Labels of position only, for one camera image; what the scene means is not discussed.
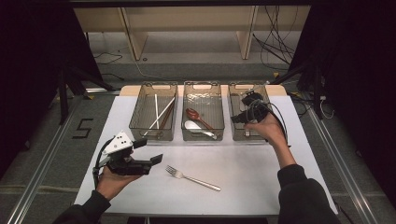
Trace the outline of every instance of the tray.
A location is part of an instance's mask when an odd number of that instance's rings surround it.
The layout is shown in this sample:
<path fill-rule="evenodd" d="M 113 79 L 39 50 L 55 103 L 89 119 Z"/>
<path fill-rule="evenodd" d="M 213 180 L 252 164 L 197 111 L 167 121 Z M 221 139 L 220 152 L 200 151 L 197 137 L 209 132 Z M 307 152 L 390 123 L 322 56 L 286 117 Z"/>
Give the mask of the tray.
<path fill-rule="evenodd" d="M 199 120 L 190 119 L 186 113 L 187 108 L 196 110 L 200 118 L 214 130 L 209 130 Z M 185 123 L 187 120 L 192 120 L 201 129 L 186 129 Z M 184 141 L 222 140 L 224 134 L 224 116 L 221 100 L 221 86 L 218 81 L 186 81 L 184 83 L 181 129 Z M 205 133 L 199 133 L 199 131 L 213 133 L 216 137 L 209 136 Z"/>
<path fill-rule="evenodd" d="M 241 102 L 244 98 L 244 92 L 253 89 L 259 93 L 264 102 L 270 102 L 267 91 L 263 82 L 244 81 L 230 82 L 228 85 L 228 103 L 230 108 L 230 116 L 236 116 L 242 113 L 247 107 Z M 243 123 L 232 123 L 231 130 L 234 141 L 262 140 L 263 138 L 255 131 L 246 131 Z"/>
<path fill-rule="evenodd" d="M 157 122 L 155 94 L 157 94 Z M 176 82 L 146 82 L 141 88 L 129 124 L 134 139 L 147 138 L 155 141 L 172 141 L 177 111 Z"/>

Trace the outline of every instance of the gray carpet floor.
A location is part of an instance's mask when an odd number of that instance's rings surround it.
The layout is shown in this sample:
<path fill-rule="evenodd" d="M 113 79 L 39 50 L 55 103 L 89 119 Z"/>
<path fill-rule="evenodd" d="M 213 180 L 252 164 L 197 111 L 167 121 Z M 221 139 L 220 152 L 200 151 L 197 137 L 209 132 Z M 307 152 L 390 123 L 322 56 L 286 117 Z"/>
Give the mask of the gray carpet floor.
<path fill-rule="evenodd" d="M 134 64 L 100 65 L 103 74 L 114 74 L 124 78 L 120 80 L 111 75 L 104 75 L 105 82 L 122 87 L 129 84 L 140 84 L 142 81 L 159 80 L 160 78 L 180 81 L 183 80 L 220 80 L 227 83 L 231 80 L 273 80 L 272 70 L 260 63 L 251 64 L 150 64 L 141 65 L 140 69 L 146 75 L 139 74 Z M 295 80 L 291 78 L 284 85 L 287 91 L 296 91 Z M 87 88 L 96 87 L 85 83 Z M 114 94 L 95 94 L 92 100 L 83 100 L 66 131 L 64 140 L 48 170 L 46 176 L 34 197 L 34 200 L 22 223 L 51 223 L 76 198 L 78 188 L 85 175 L 92 153 L 96 147 L 107 114 L 114 100 Z M 303 113 L 301 104 L 295 104 L 298 113 Z M 73 136 L 82 136 L 85 132 L 77 130 L 82 119 L 86 127 L 91 128 L 87 138 L 76 139 Z M 45 155 L 47 148 L 56 133 L 60 120 L 60 103 L 54 99 L 52 107 L 41 120 L 35 134 L 30 139 L 30 149 L 22 151 L 9 167 L 0 181 L 0 223 L 6 223 L 15 203 L 21 197 L 24 187 L 29 184 L 36 167 Z M 356 152 L 347 130 L 337 118 L 324 120 L 334 142 L 339 147 L 343 158 L 347 161 L 364 196 L 367 198 L 378 223 L 395 223 L 396 212 L 389 203 L 381 188 L 365 166 L 364 160 Z M 305 134 L 317 159 L 320 171 L 326 181 L 331 195 L 351 217 L 354 223 L 362 223 L 361 217 L 352 202 L 340 175 L 329 156 L 325 145 L 321 141 L 318 131 L 308 114 L 301 115 L 301 123 Z M 347 217 L 340 213 L 342 223 L 349 223 Z M 269 217 L 269 223 L 276 223 L 276 217 Z M 126 223 L 126 217 L 104 217 L 103 223 Z"/>

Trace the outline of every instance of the black sweater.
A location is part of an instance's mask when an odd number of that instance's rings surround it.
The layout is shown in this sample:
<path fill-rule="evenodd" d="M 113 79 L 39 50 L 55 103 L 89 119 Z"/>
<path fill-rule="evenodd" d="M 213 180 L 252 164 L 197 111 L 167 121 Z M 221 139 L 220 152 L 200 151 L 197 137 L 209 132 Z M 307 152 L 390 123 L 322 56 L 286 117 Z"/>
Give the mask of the black sweater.
<path fill-rule="evenodd" d="M 302 166 L 284 167 L 277 178 L 281 187 L 278 223 L 341 223 L 330 208 L 323 187 L 316 180 L 307 179 Z M 108 200 L 94 190 L 87 202 L 69 207 L 53 223 L 96 223 L 108 207 Z"/>

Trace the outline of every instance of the person's left hand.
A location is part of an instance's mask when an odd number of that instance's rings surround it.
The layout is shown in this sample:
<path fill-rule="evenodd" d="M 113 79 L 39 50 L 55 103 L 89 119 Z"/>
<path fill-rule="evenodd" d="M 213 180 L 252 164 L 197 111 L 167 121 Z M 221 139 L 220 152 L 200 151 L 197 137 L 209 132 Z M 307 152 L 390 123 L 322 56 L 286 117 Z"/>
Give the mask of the person's left hand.
<path fill-rule="evenodd" d="M 132 181 L 140 178 L 141 175 L 117 175 L 104 167 L 99 177 L 99 184 L 96 190 L 109 201 L 116 197 Z"/>

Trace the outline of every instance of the silver fork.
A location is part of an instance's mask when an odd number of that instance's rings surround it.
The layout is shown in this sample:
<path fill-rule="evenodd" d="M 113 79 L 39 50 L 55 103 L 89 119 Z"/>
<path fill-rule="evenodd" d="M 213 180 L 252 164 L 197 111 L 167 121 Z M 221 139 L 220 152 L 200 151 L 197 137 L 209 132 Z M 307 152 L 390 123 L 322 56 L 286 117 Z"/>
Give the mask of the silver fork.
<path fill-rule="evenodd" d="M 215 186 L 215 185 L 206 183 L 206 182 L 201 181 L 201 180 L 197 180 L 197 179 L 195 179 L 195 178 L 192 178 L 192 177 L 189 177 L 189 176 L 186 176 L 186 175 L 183 175 L 183 173 L 181 173 L 179 170 L 173 168 L 172 166 L 169 166 L 169 165 L 168 165 L 168 166 L 166 167 L 166 171 L 167 171 L 169 174 L 171 174 L 172 176 L 176 177 L 177 179 L 186 178 L 186 179 L 188 179 L 188 180 L 190 180 L 190 181 L 193 181 L 193 182 L 195 182 L 195 183 L 198 183 L 198 184 L 203 185 L 203 186 L 205 186 L 205 187 L 208 187 L 208 188 L 210 188 L 210 189 L 213 189 L 213 190 L 216 190 L 216 191 L 220 191 L 220 190 L 221 190 L 221 188 L 219 188 L 218 186 Z"/>

